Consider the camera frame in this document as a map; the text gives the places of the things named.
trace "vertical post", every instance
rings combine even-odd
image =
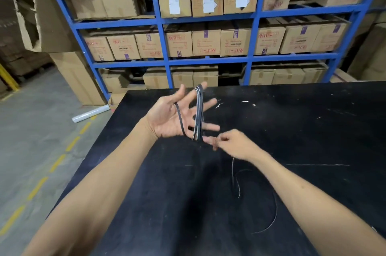
[[[160,62],[160,65],[165,65],[167,82],[169,83],[169,88],[172,89],[173,88],[173,81],[172,81],[172,78],[171,78],[171,72],[170,72],[170,66],[169,66],[169,58],[167,56],[166,39],[165,39],[164,28],[162,26],[162,18],[161,18],[161,12],[159,10],[158,0],[153,0],[153,7],[154,7],[154,12],[156,14],[156,20],[157,20],[157,26],[158,26],[158,32],[159,32],[159,39],[161,41],[162,55],[164,57],[164,62]]]
[[[358,29],[360,23],[363,20],[363,17],[366,15],[367,10],[369,10],[369,7],[373,0],[364,0],[359,5],[362,5],[361,11],[354,12],[350,16],[350,21],[352,21],[349,29],[347,30],[345,36],[342,39],[342,42],[340,43],[339,48],[337,49],[338,57],[335,59],[331,59],[329,62],[329,68],[327,69],[327,72],[325,73],[322,83],[328,83],[330,81],[331,76],[334,74],[335,69],[338,67],[340,59],[343,57],[343,54],[346,52],[347,47],[349,46],[352,38],[355,35],[356,30]]]
[[[75,36],[75,39],[78,41],[79,46],[82,49],[82,52],[84,54],[84,57],[86,58],[87,63],[89,64],[89,66],[91,68],[91,71],[94,73],[96,81],[99,84],[99,86],[100,86],[100,88],[101,88],[101,90],[106,98],[106,101],[108,101],[110,94],[106,88],[105,83],[103,82],[102,76],[100,75],[99,71],[96,68],[94,68],[94,65],[93,65],[94,60],[93,60],[92,55],[91,55],[91,53],[90,53],[90,51],[89,51],[89,49],[84,41],[84,38],[80,35],[78,30],[76,30],[74,27],[73,20],[71,18],[70,11],[68,10],[67,5],[65,4],[65,2],[63,0],[56,0],[56,1],[58,3],[59,7],[61,8],[63,15],[65,16],[65,18],[66,18],[74,36]]]
[[[244,84],[243,84],[244,86],[247,86],[249,84],[250,70],[252,68],[253,54],[255,53],[256,41],[258,38],[259,21],[260,21],[260,15],[262,10],[263,10],[263,0],[258,0],[255,17],[253,19],[252,30],[250,32],[250,41],[249,41],[249,48],[248,48],[248,54],[247,54],[248,61],[247,61],[247,67],[245,68],[245,74],[244,74]]]

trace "shelving unit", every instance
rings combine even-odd
[[[244,77],[244,85],[248,85],[250,78],[250,71],[253,62],[269,62],[269,61],[295,61],[295,60],[316,60],[326,59],[329,66],[322,82],[326,83],[330,80],[332,74],[337,68],[340,59],[345,53],[347,46],[350,44],[355,31],[357,30],[364,15],[369,10],[370,4],[373,0],[364,0],[360,4],[356,5],[342,5],[331,7],[310,7],[306,5],[297,5],[287,10],[273,10],[262,11],[263,0],[258,0],[256,11],[253,13],[241,13],[234,15],[219,15],[219,16],[206,16],[201,18],[182,17],[182,18],[161,18],[159,10],[158,0],[153,0],[155,18],[150,19],[130,19],[130,20],[107,20],[107,21],[74,21],[70,15],[70,12],[63,0],[57,0],[60,8],[62,9],[65,18],[67,19],[70,27],[75,35],[75,38],[80,44],[87,62],[89,63],[95,78],[101,86],[104,96],[108,99],[109,93],[106,86],[98,72],[98,68],[117,68],[117,67],[149,67],[149,66],[164,66],[166,68],[167,80],[169,87],[173,88],[172,77],[170,72],[170,66],[173,65],[201,65],[201,64],[223,64],[223,63],[240,63],[247,64]],[[298,16],[298,15],[317,15],[317,14],[338,14],[338,13],[350,13],[351,22],[350,27],[343,37],[340,47],[334,52],[330,53],[304,53],[304,54],[285,54],[285,55],[259,55],[254,56],[257,32],[259,27],[260,18],[279,17],[279,16]],[[169,23],[192,23],[198,21],[219,21],[219,20],[236,20],[236,19],[253,19],[251,37],[249,42],[247,56],[234,56],[234,57],[212,57],[206,56],[205,59],[180,59],[173,60],[167,56],[166,40],[164,36],[163,24]],[[114,28],[114,27],[131,27],[141,25],[156,24],[158,27],[161,47],[163,53],[163,60],[157,61],[117,61],[117,62],[95,62],[89,52],[87,45],[84,42],[83,37],[80,35],[81,29],[96,29],[96,28]]]

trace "black table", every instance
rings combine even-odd
[[[61,199],[172,92],[129,91]],[[243,131],[386,237],[386,83],[209,88],[212,97],[220,106],[205,121]],[[235,173],[251,170],[236,176],[239,194],[231,164],[186,137],[159,139],[92,255],[317,255],[262,174],[235,160]],[[272,222],[275,198],[275,222],[257,233]]]

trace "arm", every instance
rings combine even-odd
[[[335,199],[279,164],[244,133],[231,130],[204,141],[254,164],[323,256],[384,255],[386,240]]]
[[[185,96],[185,87],[173,95],[161,97],[133,128],[121,144],[60,202],[23,252],[23,256],[87,255],[99,242],[122,204],[139,167],[158,137],[182,135],[174,106],[178,102],[185,133],[191,138],[195,108],[193,90]],[[216,99],[204,103],[204,110]],[[203,129],[219,131],[214,124]]]

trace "right hand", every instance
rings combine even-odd
[[[221,133],[218,137],[203,137],[203,141],[212,145],[213,150],[221,148],[230,156],[249,162],[264,152],[237,129]]]

